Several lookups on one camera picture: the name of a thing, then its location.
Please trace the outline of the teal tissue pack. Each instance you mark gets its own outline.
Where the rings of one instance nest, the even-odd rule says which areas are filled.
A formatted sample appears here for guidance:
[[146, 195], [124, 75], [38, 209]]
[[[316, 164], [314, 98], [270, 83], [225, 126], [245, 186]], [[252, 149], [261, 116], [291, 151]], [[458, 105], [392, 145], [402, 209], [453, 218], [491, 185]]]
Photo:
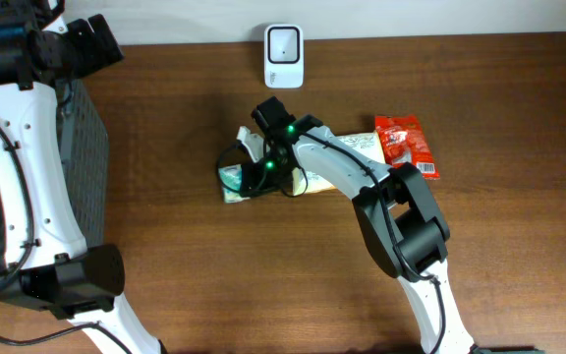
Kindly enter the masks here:
[[242, 184], [242, 167], [240, 164], [221, 167], [218, 169], [222, 183], [222, 195], [225, 204], [235, 204], [246, 201], [238, 191]]

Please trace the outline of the red snack packet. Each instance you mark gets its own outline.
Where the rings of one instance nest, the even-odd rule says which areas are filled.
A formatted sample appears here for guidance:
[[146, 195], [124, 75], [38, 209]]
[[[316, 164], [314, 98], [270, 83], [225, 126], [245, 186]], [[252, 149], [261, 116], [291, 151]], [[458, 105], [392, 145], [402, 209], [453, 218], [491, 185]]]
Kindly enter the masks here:
[[399, 167], [408, 162], [417, 167], [425, 179], [440, 178], [423, 127], [416, 115], [375, 115], [374, 127], [387, 164]]

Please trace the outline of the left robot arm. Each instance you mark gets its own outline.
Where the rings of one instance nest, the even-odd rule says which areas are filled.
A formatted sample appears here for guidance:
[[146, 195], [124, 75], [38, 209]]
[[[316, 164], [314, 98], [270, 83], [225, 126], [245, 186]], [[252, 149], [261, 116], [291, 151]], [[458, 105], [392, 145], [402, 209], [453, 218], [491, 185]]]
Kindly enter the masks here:
[[0, 1], [0, 302], [49, 312], [103, 353], [161, 353], [104, 241], [109, 142], [84, 78], [122, 51], [101, 15]]

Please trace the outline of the beige snack bag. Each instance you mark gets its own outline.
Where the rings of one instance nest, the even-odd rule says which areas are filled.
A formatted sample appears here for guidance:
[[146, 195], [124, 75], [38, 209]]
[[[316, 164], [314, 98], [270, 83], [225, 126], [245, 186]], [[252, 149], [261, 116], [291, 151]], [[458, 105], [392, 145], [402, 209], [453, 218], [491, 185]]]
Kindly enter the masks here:
[[[388, 175], [389, 165], [385, 163], [377, 133], [335, 137], [330, 131], [311, 130], [310, 134], [339, 148], [346, 147], [346, 151], [372, 169], [378, 180]], [[337, 189], [352, 199], [359, 193], [361, 187], [368, 187], [372, 183], [352, 159], [307, 137], [300, 138], [294, 145], [294, 152], [300, 158], [302, 166], [293, 170], [294, 196], [302, 192], [311, 194]]]

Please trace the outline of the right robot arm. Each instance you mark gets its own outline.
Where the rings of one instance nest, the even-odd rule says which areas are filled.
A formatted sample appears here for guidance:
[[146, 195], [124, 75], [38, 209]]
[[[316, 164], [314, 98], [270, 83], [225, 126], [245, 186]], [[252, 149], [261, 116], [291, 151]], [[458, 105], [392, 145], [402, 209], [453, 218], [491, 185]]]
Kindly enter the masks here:
[[401, 284], [425, 353], [477, 353], [448, 276], [448, 224], [420, 170], [393, 167], [348, 147], [312, 115], [296, 118], [276, 97], [251, 114], [260, 131], [240, 127], [237, 145], [251, 159], [239, 193], [259, 196], [294, 170], [317, 174], [352, 203], [367, 250]]

